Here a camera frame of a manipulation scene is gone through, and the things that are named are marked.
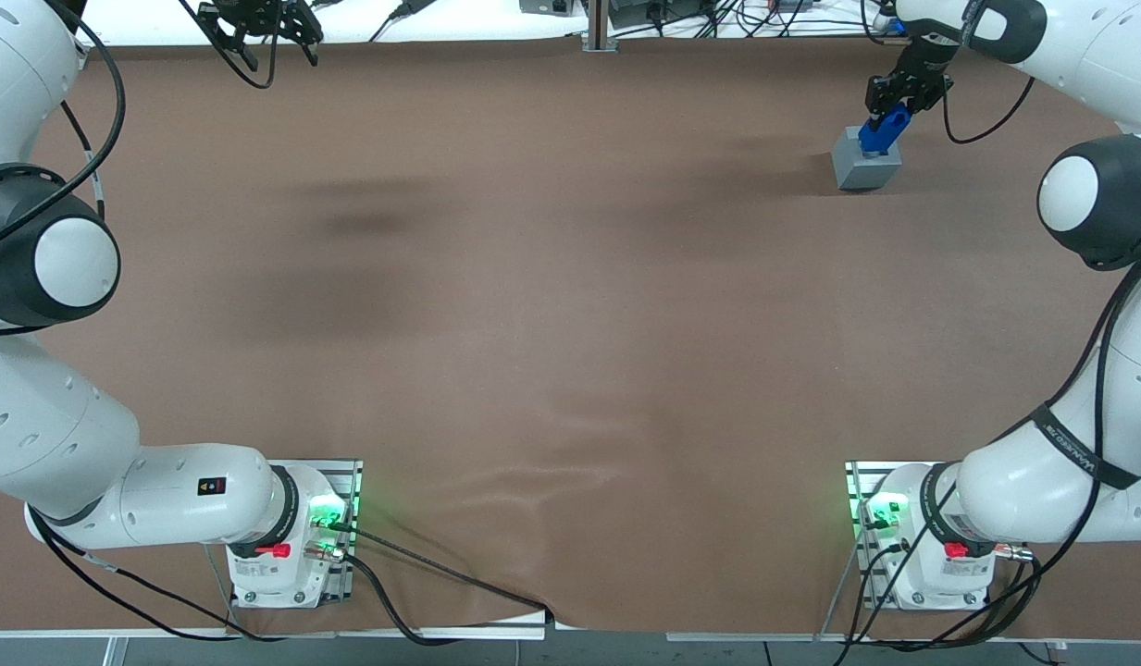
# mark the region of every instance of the black cable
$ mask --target black cable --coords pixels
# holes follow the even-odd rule
[[[393,620],[397,631],[402,633],[410,642],[413,644],[421,644],[423,648],[437,648],[438,645],[452,644],[453,642],[459,642],[455,639],[428,639],[424,636],[419,636],[411,630],[405,620],[402,619],[400,615],[397,615],[397,609],[394,608],[394,602],[389,601],[389,594],[385,591],[385,586],[380,584],[380,578],[377,577],[370,566],[365,565],[355,555],[346,555],[345,561],[350,563],[359,572],[364,574],[364,577],[369,579],[369,585],[372,585],[372,590],[377,593],[377,599],[380,599],[380,606],[385,607],[385,612],[389,616],[389,620]]]
[[[887,43],[882,39],[874,36],[874,33],[869,30],[869,23],[866,22],[866,0],[858,0],[858,8],[861,9],[863,33],[866,34],[866,39],[869,39],[871,43],[879,43],[880,47],[887,47]]]
[[[758,32],[763,30],[763,26],[768,25],[768,22],[770,22],[772,17],[778,16],[780,16],[780,0],[771,0],[771,8],[768,9],[768,16],[764,16],[759,24],[752,29],[752,34],[747,34],[747,36],[755,36]]]
[[[952,497],[955,490],[956,490],[956,481],[953,481],[953,485],[949,486],[947,490],[944,493],[944,497],[941,497],[941,501],[937,502],[938,510],[944,509],[944,505],[946,505],[947,503],[947,498]],[[920,528],[920,531],[916,531],[916,536],[914,537],[914,539],[912,539],[912,545],[909,545],[908,551],[904,553],[904,559],[899,561],[899,566],[897,566],[897,568],[895,569],[895,574],[891,575],[890,580],[888,580],[887,583],[887,586],[883,587],[883,594],[880,594],[879,599],[887,599],[888,595],[891,594],[891,590],[895,590],[895,583],[899,582],[899,572],[904,571],[904,567],[908,565],[908,561],[912,560],[912,555],[916,553],[916,547],[920,545],[920,542],[924,538],[924,535],[928,534],[928,528],[929,525],[928,521],[925,520],[924,526]],[[863,641],[863,639],[866,636],[866,633],[869,632],[871,625],[874,624],[875,617],[879,617],[879,611],[882,609],[883,609],[882,603],[874,604],[874,609],[871,610],[871,615],[866,617],[866,624],[863,625],[863,631],[861,633],[858,633],[857,639],[853,637],[853,632],[855,628],[857,628],[857,624],[850,625],[850,639],[852,639],[850,642],[853,642],[853,644],[858,644],[859,642]]]
[[[196,25],[199,26],[199,29],[201,29],[203,36],[208,39],[208,42],[211,43],[212,49],[218,52],[220,59],[224,59],[224,63],[228,65],[228,68],[232,68],[233,73],[236,73],[237,76],[241,76],[241,81],[245,81],[245,83],[259,90],[266,90],[270,86],[274,86],[274,66],[277,63],[277,35],[278,35],[278,29],[282,29],[283,0],[275,0],[275,3],[277,5],[277,13],[274,14],[274,38],[270,39],[270,55],[269,55],[270,64],[266,72],[266,83],[257,83],[257,81],[254,81],[253,79],[249,79],[248,73],[241,71],[241,67],[238,67],[236,63],[233,63],[233,58],[228,55],[228,52],[224,50],[219,46],[219,43],[216,42],[216,39],[212,36],[212,33],[209,32],[208,27],[203,25],[201,21],[199,21],[196,13],[191,8],[191,5],[188,5],[188,0],[179,0],[179,3],[184,6],[184,10],[188,13],[188,16],[192,17],[194,22],[196,22]]]
[[[114,63],[113,56],[110,55],[110,50],[105,49],[105,43],[100,41],[97,33],[92,32],[92,29],[84,23],[84,18],[79,17],[78,14],[73,13],[70,8],[62,5],[58,0],[47,0],[48,5],[55,9],[67,22],[74,22],[81,27],[81,31],[92,40],[94,46],[97,47],[97,51],[100,54],[102,59],[105,59],[105,66],[110,68],[110,76],[114,81],[114,95],[116,95],[116,100],[114,103],[114,119],[113,123],[110,125],[110,132],[105,136],[105,143],[100,145],[99,151],[92,155],[92,160],[88,161],[82,169],[76,172],[76,176],[72,177],[70,181],[62,185],[59,189],[55,193],[49,194],[48,197],[43,198],[37,205],[31,206],[24,214],[21,214],[15,222],[8,224],[6,227],[0,228],[0,242],[7,236],[13,235],[13,233],[18,232],[23,228],[25,224],[31,222],[38,214],[48,208],[55,205],[55,203],[62,201],[66,195],[72,194],[72,190],[80,187],[89,176],[92,174],[99,168],[102,163],[105,162],[105,157],[110,156],[110,152],[113,151],[114,144],[118,144],[118,136],[121,136],[122,123],[126,122],[126,84],[122,83],[121,72],[118,71],[118,63]]]
[[[91,157],[92,144],[89,144],[89,138],[87,135],[84,135],[84,128],[81,127],[81,122],[76,120],[76,114],[72,113],[72,108],[67,105],[66,100],[59,101],[59,108],[62,108],[62,111],[64,111],[64,115],[67,116],[67,123],[72,125],[72,131],[76,132],[76,139],[80,140],[81,148],[84,149],[84,155],[87,155],[87,159]],[[94,186],[100,184],[100,176],[97,176],[97,172],[95,170],[92,172],[92,184]],[[97,193],[95,193],[94,195],[96,196],[96,202],[97,202],[97,217],[100,217],[100,219],[105,219],[105,200],[102,198],[100,195],[97,195]]]
[[[472,576],[468,576],[468,574],[463,574],[462,571],[452,569],[451,566],[439,565],[437,561],[430,560],[429,557],[419,555],[419,553],[411,551],[408,547],[399,546],[395,544],[393,541],[385,539],[382,536],[377,536],[374,534],[371,534],[371,531],[359,530],[359,528],[349,526],[349,523],[347,522],[332,522],[329,526],[329,528],[332,528],[332,530],[337,531],[350,531],[350,534],[363,536],[364,538],[372,541],[375,544],[379,544],[383,547],[388,547],[389,550],[400,553],[400,555],[408,557],[410,560],[421,561],[422,565],[429,566],[429,568],[431,569],[436,569],[438,571],[442,571],[451,576],[452,578],[456,578],[459,580],[468,583],[468,585],[474,585],[480,587],[480,590],[489,591],[489,593],[493,593],[495,595],[501,595],[503,599],[508,599],[508,601],[523,603],[524,606],[528,606],[529,608],[536,608],[536,610],[549,611],[549,607],[545,607],[545,604],[540,601],[533,601],[532,599],[524,598],[524,595],[510,593],[510,591],[503,590],[502,587],[493,585],[492,583],[478,579]]]
[[[129,601],[121,599],[120,595],[115,595],[114,593],[112,593],[112,591],[108,591],[104,586],[102,586],[99,582],[94,580],[88,574],[82,571],[81,568],[76,566],[74,561],[70,560],[70,557],[64,555],[64,551],[62,551],[62,549],[59,549],[59,546],[56,545],[56,542],[52,539],[55,531],[51,530],[51,528],[48,526],[48,523],[44,522],[44,520],[42,520],[40,513],[38,513],[37,510],[33,509],[30,510],[30,513],[32,514],[32,521],[34,522],[34,526],[37,526],[37,530],[40,531],[40,536],[44,542],[44,545],[47,545],[48,549],[52,551],[52,555],[55,555],[57,560],[62,561],[62,565],[66,566],[66,568],[70,569],[72,574],[75,574],[78,578],[81,578],[81,580],[84,582],[84,585],[92,587],[92,590],[96,590],[97,593],[104,595],[104,598],[124,608],[126,610],[133,612],[133,615],[138,615],[139,617],[141,617],[141,619],[146,619],[147,623],[154,625],[154,627],[159,627],[163,630],[163,632],[167,632],[173,636],[179,636],[181,639],[189,639],[196,641],[209,641],[209,642],[237,640],[237,636],[202,636],[197,634],[189,634],[169,627],[167,624],[160,623],[160,620],[156,619],[154,616],[148,615],[148,612],[144,610],[140,610],[137,606],[131,604]]]
[[[993,619],[996,616],[994,615],[993,611],[989,611],[989,616],[981,625],[981,627],[977,628],[976,631],[972,631],[968,635],[964,635],[960,639],[945,640],[944,636],[947,636],[947,633],[944,633],[938,637],[934,637],[933,640],[929,641],[882,640],[882,641],[872,641],[868,644],[874,645],[875,648],[889,648],[898,650],[899,652],[912,653],[912,652],[922,652],[922,650],[925,649],[969,648],[969,645],[981,644],[982,642],[988,641],[989,639],[996,637],[997,635],[1001,635],[1003,632],[1009,630],[1011,625],[1014,624],[1015,619],[1019,619],[1019,616],[1022,615],[1022,611],[1026,610],[1027,606],[1030,606],[1030,600],[1035,599],[1036,591],[1039,590],[1039,582],[1041,582],[1041,575],[1038,574],[1041,571],[1039,561],[1033,560],[1030,562],[1030,566],[1033,569],[1031,571],[1033,578],[1027,578],[1027,582],[1030,584],[1022,591],[1022,595],[1020,595],[1018,602],[1015,602],[1014,606],[1011,607],[1011,610],[1006,612],[1005,616],[1002,616],[1002,619],[997,620],[996,623],[993,623]],[[1020,583],[1017,582],[1011,583],[1011,585],[1009,585],[1006,588],[1014,590],[1014,587],[1018,586],[1019,584]],[[1001,604],[994,606],[993,608],[1001,608]]]
[[[377,32],[375,32],[375,33],[372,33],[372,36],[371,36],[371,38],[369,38],[369,42],[375,42],[375,41],[377,41],[377,38],[379,38],[379,36],[380,36],[380,33],[381,33],[381,32],[385,32],[385,29],[387,29],[387,27],[389,26],[389,24],[391,24],[391,23],[394,22],[394,18],[396,18],[396,17],[394,17],[394,16],[393,16],[393,14],[390,14],[390,15],[389,15],[389,16],[387,16],[387,17],[385,17],[385,22],[383,22],[383,24],[380,24],[380,27],[379,27],[379,29],[377,29]]]
[[[1109,347],[1112,340],[1112,332],[1116,326],[1116,322],[1120,316],[1122,308],[1124,308],[1125,301],[1128,300],[1130,292],[1133,292],[1134,286],[1136,286],[1139,282],[1141,282],[1141,261],[1135,262],[1135,265],[1133,265],[1132,267],[1130,267],[1127,271],[1125,271],[1125,275],[1124,277],[1122,277],[1120,283],[1117,284],[1117,287],[1116,290],[1114,290],[1112,295],[1109,297],[1106,308],[1102,310],[1102,312],[1100,312],[1100,316],[1102,316],[1102,319],[1104,319],[1104,324],[1100,326],[1099,323],[1099,327],[1094,328],[1094,338],[1095,334],[1098,333],[1100,334],[1100,349],[1098,350],[1098,368],[1095,368],[1095,372],[1098,372],[1098,374],[1095,375],[1095,390],[1094,390],[1094,436],[1092,436],[1092,453],[1094,453],[1094,455],[1098,456],[1098,458],[1101,458],[1104,454],[1104,375],[1106,375],[1106,367],[1108,364]],[[1086,352],[1090,352],[1092,350],[1092,347],[1094,346],[1095,346],[1094,339],[1090,339],[1090,344],[1086,346],[1085,349]],[[1082,357],[1081,365],[1082,366],[1085,365],[1086,360],[1087,360],[1086,357]],[[1053,399],[1058,399],[1058,396],[1061,396],[1062,391],[1065,391],[1065,389],[1068,388],[1069,388],[1068,384],[1065,384],[1065,388],[1061,389],[1060,392],[1057,392]],[[1006,600],[1011,599],[1012,595],[1018,594],[1019,591],[1023,591],[1027,590],[1027,587],[1038,585],[1044,574],[1050,571],[1053,568],[1053,566],[1058,563],[1058,561],[1062,560],[1062,557],[1065,557],[1066,553],[1068,553],[1070,547],[1073,547],[1073,545],[1076,543],[1076,539],[1079,538],[1081,533],[1085,529],[1087,519],[1090,519],[1090,517],[1092,515],[1092,511],[1095,509],[1095,503],[1098,503],[1099,496],[1100,496],[1100,480],[1097,477],[1093,477],[1090,489],[1090,496],[1087,497],[1087,501],[1085,503],[1085,509],[1081,512],[1081,515],[1077,518],[1076,523],[1073,526],[1073,530],[1070,530],[1070,534],[1068,535],[1068,538],[1065,538],[1062,541],[1060,547],[1055,550],[1055,553],[1052,553],[1052,557],[1049,558],[1046,563],[1044,563],[1043,566],[1036,566],[1035,571],[1033,571],[1030,576],[1027,576],[1026,580],[1018,583],[1018,585],[1011,585],[1009,590],[1005,591],[1005,593],[1002,593],[996,599],[990,600],[988,603],[986,603],[986,606],[981,607],[979,610],[972,611],[969,616],[964,617],[964,619],[958,620],[958,623],[953,624],[952,627],[940,633],[939,636],[933,637],[926,642],[929,644],[938,644],[938,642],[942,642],[948,635],[964,627],[964,625],[972,623],[972,620],[977,619],[977,617],[985,615],[985,612],[987,612],[994,606],[1005,602]]]
[[[790,36],[788,31],[791,30],[791,24],[793,24],[795,17],[800,16],[800,8],[802,5],[803,5],[802,0],[795,0],[795,7],[793,8],[793,16],[788,17],[788,22],[786,22],[783,30],[780,30],[780,34],[777,34],[776,36]]]
[[[1030,651],[1030,649],[1028,649],[1026,647],[1026,644],[1022,644],[1021,642],[1018,645],[1019,645],[1020,649],[1022,649],[1022,652],[1026,652],[1027,657],[1030,657],[1031,659],[1035,659],[1035,661],[1038,661],[1039,664],[1043,664],[1045,666],[1058,666],[1058,664],[1059,664],[1058,661],[1052,661],[1050,658],[1044,659],[1044,658],[1039,657],[1038,653],[1033,653]]]
[[[944,88],[944,98],[941,101],[941,105],[944,106],[944,133],[947,135],[947,139],[952,140],[952,143],[956,144],[957,146],[964,146],[966,144],[972,144],[973,140],[985,139],[986,136],[993,135],[993,132],[1001,130],[1002,127],[1006,124],[1006,121],[1009,121],[1011,117],[1014,117],[1014,114],[1018,113],[1019,106],[1022,106],[1022,101],[1026,101],[1026,97],[1027,95],[1030,94],[1030,89],[1034,84],[1035,84],[1035,78],[1027,76],[1026,87],[1022,88],[1022,94],[1018,96],[1018,100],[1014,100],[1014,105],[1011,106],[1011,109],[1006,111],[1005,116],[1002,116],[1002,120],[997,121],[995,125],[989,128],[989,130],[985,130],[977,136],[971,136],[971,138],[968,139],[958,139],[957,136],[953,135],[953,128],[949,124],[949,121],[947,121],[947,87]]]
[[[42,517],[40,515],[40,512],[38,512],[34,509],[30,509],[29,511],[30,511],[30,514],[32,514],[32,522],[34,523],[34,527],[37,527],[37,531],[40,531],[40,535],[42,536],[42,538],[46,538],[46,543],[50,542],[54,545],[58,544],[60,547],[63,547],[64,550],[71,552],[73,555],[78,555],[80,558],[84,558],[84,560],[92,561],[92,563],[96,563],[96,565],[100,566],[102,569],[106,569],[110,572],[113,572],[113,574],[116,574],[116,575],[119,575],[119,576],[121,576],[123,578],[130,579],[133,583],[138,583],[138,585],[143,585],[144,587],[146,587],[146,590],[153,591],[153,593],[156,593],[156,594],[160,594],[160,595],[164,595],[164,598],[168,598],[168,599],[170,599],[172,601],[177,601],[177,602],[179,602],[179,603],[181,603],[181,604],[191,608],[192,610],[196,610],[200,615],[205,615],[208,617],[211,617],[211,619],[216,619],[216,620],[218,620],[218,623],[220,623],[222,625],[226,625],[228,628],[235,630],[242,636],[248,637],[251,641],[257,641],[257,642],[278,642],[278,641],[285,640],[285,637],[270,637],[270,636],[257,635],[253,632],[250,632],[250,631],[245,630],[240,624],[233,623],[230,619],[228,619],[228,617],[222,617],[220,615],[216,615],[216,612],[213,612],[211,610],[208,610],[208,608],[203,608],[201,604],[199,604],[199,603],[196,603],[194,601],[191,601],[189,599],[185,599],[181,595],[172,593],[171,590],[164,590],[164,587],[160,587],[159,585],[155,585],[154,583],[147,580],[146,578],[139,576],[138,574],[135,574],[133,571],[129,571],[127,569],[122,569],[121,566],[110,565],[110,563],[107,563],[107,561],[100,560],[100,558],[94,558],[92,555],[89,555],[88,551],[75,546],[74,544],[71,543],[71,541],[67,541],[66,538],[64,538],[64,536],[59,536],[58,534],[56,534],[56,531],[52,530],[52,527],[49,526],[49,523],[46,522],[44,519],[42,519]],[[62,553],[62,558],[63,558],[63,560],[67,561],[66,555],[63,555],[63,553]],[[71,561],[67,561],[67,565],[72,565]],[[94,585],[94,590],[102,591],[102,590],[104,590],[104,587],[99,587],[97,585]],[[107,599],[110,599],[114,603],[119,603],[120,602],[120,600],[113,598],[113,595],[110,595],[110,598],[107,598]],[[131,608],[129,606],[123,606],[123,608],[126,608],[127,610],[130,610],[131,612],[135,612],[135,608]],[[163,630],[164,632],[173,633],[173,635],[177,635],[177,636],[180,636],[180,637],[197,637],[197,639],[202,639],[202,640],[220,640],[220,636],[193,636],[191,634],[186,634],[185,635],[185,634],[181,634],[181,633],[169,631],[168,625],[156,623],[156,620],[153,619],[153,617],[151,617],[151,616],[139,615],[139,617],[143,617],[143,619],[146,619],[147,623],[151,623],[151,624],[155,625],[155,627],[159,627],[159,628]],[[227,637],[227,640],[235,640],[236,639],[236,636],[226,636],[226,637]]]
[[[916,542],[920,541],[920,536],[916,536]],[[858,586],[858,598],[855,599],[855,616],[852,619],[850,619],[850,633],[849,633],[850,639],[845,640],[844,643],[841,644],[841,653],[837,653],[837,659],[836,661],[833,663],[833,666],[841,666],[841,663],[845,661],[845,655],[849,655],[850,648],[853,648],[855,645],[853,641],[855,630],[857,630],[858,618],[861,616],[863,599],[866,596],[866,585],[867,583],[871,582],[871,578],[874,578],[874,566],[879,565],[879,560],[883,560],[883,555],[890,555],[890,553],[897,552],[896,550],[892,550],[897,547],[899,546],[895,545],[889,549],[883,549],[880,550],[879,552],[875,552],[874,557],[871,558],[869,563],[866,565],[866,571],[863,574],[861,585]],[[913,547],[908,549],[907,555],[911,557],[914,550],[916,549],[914,549],[913,545]],[[874,598],[874,611],[871,612],[872,617],[874,617],[874,615],[879,612],[879,608],[883,607],[883,602],[884,600],[887,600],[887,594],[890,594],[890,590],[891,585],[888,585],[888,591],[884,591],[883,594],[877,595],[877,598]]]

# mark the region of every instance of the warning sticker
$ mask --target warning sticker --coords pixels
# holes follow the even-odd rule
[[[946,576],[985,576],[989,572],[989,561],[947,560],[941,566]]]
[[[237,574],[242,576],[273,576],[277,566],[262,565],[260,561],[237,561]]]

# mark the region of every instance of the blue block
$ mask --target blue block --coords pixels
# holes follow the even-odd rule
[[[891,144],[904,133],[912,122],[912,113],[907,105],[896,105],[883,116],[877,130],[871,130],[869,122],[863,124],[858,130],[858,143],[861,144],[863,153],[885,155],[891,148]]]

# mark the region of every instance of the brown mat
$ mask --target brown mat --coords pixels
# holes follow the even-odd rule
[[[260,94],[205,51],[127,51],[105,168],[121,290],[44,341],[147,444],[364,458],[369,526],[563,623],[816,631],[850,546],[842,463],[986,442],[1065,379],[1115,279],[1036,221],[1050,161],[1115,132],[1044,87],[977,146],[921,116],[884,193],[837,193],[828,148],[896,55],[413,43],[325,49],[311,71],[288,49]],[[100,136],[112,94],[88,68],[71,101]],[[1021,87],[953,68],[963,135]],[[49,122],[37,160],[80,159]],[[220,607],[199,546],[105,557]],[[372,561],[416,625],[524,610]],[[1141,545],[1078,546],[1017,633],[1141,639],[1140,572]],[[248,623],[387,625],[363,585]],[[136,625],[0,497],[0,630]]]

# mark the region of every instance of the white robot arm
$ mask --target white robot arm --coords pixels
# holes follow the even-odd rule
[[[960,463],[896,469],[867,502],[865,519],[877,522],[882,547],[913,543],[928,527],[895,577],[899,607],[960,610],[985,598],[996,544],[1068,539],[1094,476],[1100,494],[1078,541],[1141,541],[1141,0],[1100,7],[899,0],[896,9],[916,49],[939,49],[938,62],[909,80],[934,76],[931,89],[947,89],[944,65],[957,47],[970,47],[1140,132],[1068,148],[1047,169],[1038,195],[1046,230],[1087,266],[1138,265],[1132,270],[1140,271],[1107,349],[1100,457],[1092,452],[1100,354],[1094,346],[1058,399]],[[901,553],[887,555],[888,572],[893,576],[903,560]]]
[[[79,56],[49,2],[0,6],[0,232],[63,185],[27,160]],[[316,606],[325,526],[346,518],[319,472],[228,444],[143,447],[135,415],[34,339],[104,307],[119,268],[105,220],[72,194],[0,239],[0,490],[80,549],[228,544],[245,604]]]

